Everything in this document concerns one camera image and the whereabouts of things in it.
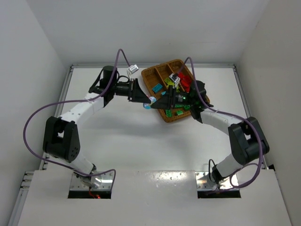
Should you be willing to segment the blue fish lego assembly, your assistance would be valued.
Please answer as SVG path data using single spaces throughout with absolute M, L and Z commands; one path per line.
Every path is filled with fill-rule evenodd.
M 155 103 L 157 101 L 157 99 L 155 97 L 149 97 L 150 103 L 143 103 L 143 108 L 146 110 L 150 110 L 152 107 L 152 104 Z

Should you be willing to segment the blue long lego brick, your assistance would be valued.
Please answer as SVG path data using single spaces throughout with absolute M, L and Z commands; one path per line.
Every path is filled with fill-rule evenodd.
M 162 90 L 162 88 L 163 88 L 163 86 L 162 86 L 161 84 L 157 84 L 156 86 L 154 86 L 154 87 L 152 88 L 152 91 L 153 91 L 154 93 L 158 93 L 160 90 Z

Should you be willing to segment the lime square lego brick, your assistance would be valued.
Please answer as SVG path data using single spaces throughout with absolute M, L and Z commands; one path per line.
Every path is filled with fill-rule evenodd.
M 172 84 L 173 84 L 173 82 L 172 82 L 169 78 L 166 78 L 166 79 L 164 80 L 164 82 L 165 82 L 166 84 L 168 84 L 168 85 L 172 85 Z

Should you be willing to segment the red toothed lego piece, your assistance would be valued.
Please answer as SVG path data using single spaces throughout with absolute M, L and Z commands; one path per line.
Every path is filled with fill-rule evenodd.
M 189 87 L 191 85 L 191 78 L 190 76 L 184 76 L 181 78 L 181 84 L 183 86 Z

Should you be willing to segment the red rectangular lego brick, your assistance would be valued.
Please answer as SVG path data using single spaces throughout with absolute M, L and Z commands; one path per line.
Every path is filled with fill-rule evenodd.
M 183 73 L 178 73 L 178 77 L 179 77 L 182 81 L 186 81 L 186 75 L 184 75 Z

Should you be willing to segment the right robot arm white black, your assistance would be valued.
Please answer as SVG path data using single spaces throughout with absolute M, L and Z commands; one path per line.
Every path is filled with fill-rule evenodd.
M 188 93 L 177 92 L 169 86 L 166 93 L 151 107 L 170 110 L 176 105 L 190 106 L 189 111 L 193 119 L 229 136 L 231 153 L 214 165 L 210 174 L 215 183 L 256 159 L 262 160 L 270 150 L 258 120 L 254 117 L 245 119 L 232 113 L 213 110 L 213 106 L 206 99 L 205 84 L 201 81 L 193 82 Z

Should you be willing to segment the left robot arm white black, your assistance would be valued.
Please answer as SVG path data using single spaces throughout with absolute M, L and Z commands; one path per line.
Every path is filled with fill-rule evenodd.
M 96 112 L 103 109 L 115 95 L 127 97 L 128 101 L 149 104 L 151 100 L 141 90 L 138 80 L 131 76 L 139 70 L 137 65 L 127 68 L 127 82 L 114 66 L 104 66 L 89 88 L 85 98 L 59 117 L 46 121 L 43 151 L 67 163 L 77 174 L 90 177 L 95 165 L 80 150 L 79 127 Z

